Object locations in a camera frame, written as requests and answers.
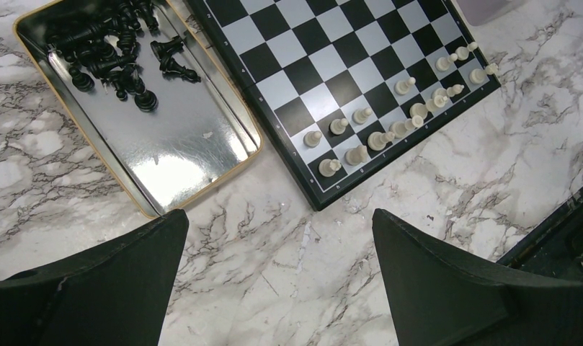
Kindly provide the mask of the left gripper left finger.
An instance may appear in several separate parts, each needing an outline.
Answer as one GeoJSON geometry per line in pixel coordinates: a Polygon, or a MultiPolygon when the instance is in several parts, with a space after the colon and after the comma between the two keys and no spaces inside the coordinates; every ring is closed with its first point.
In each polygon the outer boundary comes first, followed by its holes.
{"type": "Polygon", "coordinates": [[[0,345],[157,345],[189,225],[172,210],[0,280],[0,345]]]}

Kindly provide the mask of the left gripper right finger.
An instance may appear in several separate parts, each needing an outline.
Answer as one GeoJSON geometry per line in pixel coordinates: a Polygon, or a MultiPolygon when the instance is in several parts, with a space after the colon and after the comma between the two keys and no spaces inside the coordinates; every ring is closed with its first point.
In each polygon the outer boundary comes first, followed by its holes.
{"type": "Polygon", "coordinates": [[[583,282],[488,261],[384,209],[372,225],[400,345],[583,345],[583,282]]]}

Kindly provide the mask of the white knight chess piece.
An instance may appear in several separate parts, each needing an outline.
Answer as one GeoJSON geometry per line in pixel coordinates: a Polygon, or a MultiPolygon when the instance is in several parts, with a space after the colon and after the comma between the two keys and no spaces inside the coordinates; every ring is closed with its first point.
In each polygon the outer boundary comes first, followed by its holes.
{"type": "Polygon", "coordinates": [[[350,166],[357,166],[359,164],[364,164],[365,162],[367,162],[369,160],[369,153],[368,153],[368,147],[365,145],[359,145],[355,148],[351,148],[348,151],[346,151],[345,155],[344,155],[344,159],[345,161],[350,165],[350,166]]]}

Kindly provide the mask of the white queen chess piece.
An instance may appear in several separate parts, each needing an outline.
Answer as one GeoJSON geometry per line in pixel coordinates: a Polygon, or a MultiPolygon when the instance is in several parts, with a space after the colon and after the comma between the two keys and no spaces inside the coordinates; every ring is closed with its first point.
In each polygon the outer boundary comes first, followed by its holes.
{"type": "Polygon", "coordinates": [[[426,104],[415,103],[410,107],[410,117],[419,116],[424,120],[429,112],[435,112],[438,109],[443,108],[448,100],[448,96],[436,95],[432,99],[429,99],[426,104]]]}

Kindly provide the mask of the white pawn chess piece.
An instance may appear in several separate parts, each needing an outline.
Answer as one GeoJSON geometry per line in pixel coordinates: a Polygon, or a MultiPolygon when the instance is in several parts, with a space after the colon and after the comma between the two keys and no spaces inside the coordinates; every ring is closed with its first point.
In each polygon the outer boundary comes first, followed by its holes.
{"type": "Polygon", "coordinates": [[[460,46],[455,50],[455,54],[458,57],[458,61],[466,61],[469,59],[470,53],[478,48],[477,42],[469,43],[465,46],[460,46]]]}

